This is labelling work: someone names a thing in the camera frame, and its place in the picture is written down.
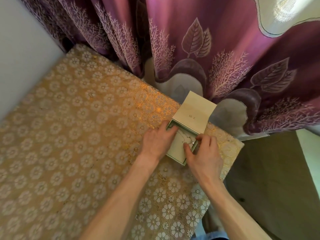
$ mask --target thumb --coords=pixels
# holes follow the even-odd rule
[[[183,143],[183,149],[184,149],[184,155],[188,160],[190,160],[193,157],[193,153],[191,151],[190,146],[187,143]]]

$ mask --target open box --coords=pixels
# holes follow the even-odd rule
[[[171,144],[167,156],[182,165],[186,165],[183,143],[187,143],[191,151],[194,151],[198,141],[196,136],[204,133],[210,115],[216,108],[216,104],[206,100],[194,92],[189,92],[188,96],[172,117],[167,129],[174,125],[179,130]]]

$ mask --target curtain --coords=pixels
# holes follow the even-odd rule
[[[62,49],[85,43],[235,137],[320,124],[320,0],[22,0]]]

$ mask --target gold floral tablecloth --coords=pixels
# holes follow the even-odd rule
[[[0,125],[0,238],[78,238],[130,169],[148,127],[179,104],[77,45]],[[224,178],[242,143],[208,124]],[[163,159],[129,239],[189,239],[210,202],[187,166]]]

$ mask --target person's left hand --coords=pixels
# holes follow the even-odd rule
[[[138,157],[143,157],[145,160],[158,165],[161,158],[163,158],[170,149],[174,136],[178,131],[177,126],[166,130],[168,120],[162,121],[159,128],[149,128],[143,135],[142,150]]]

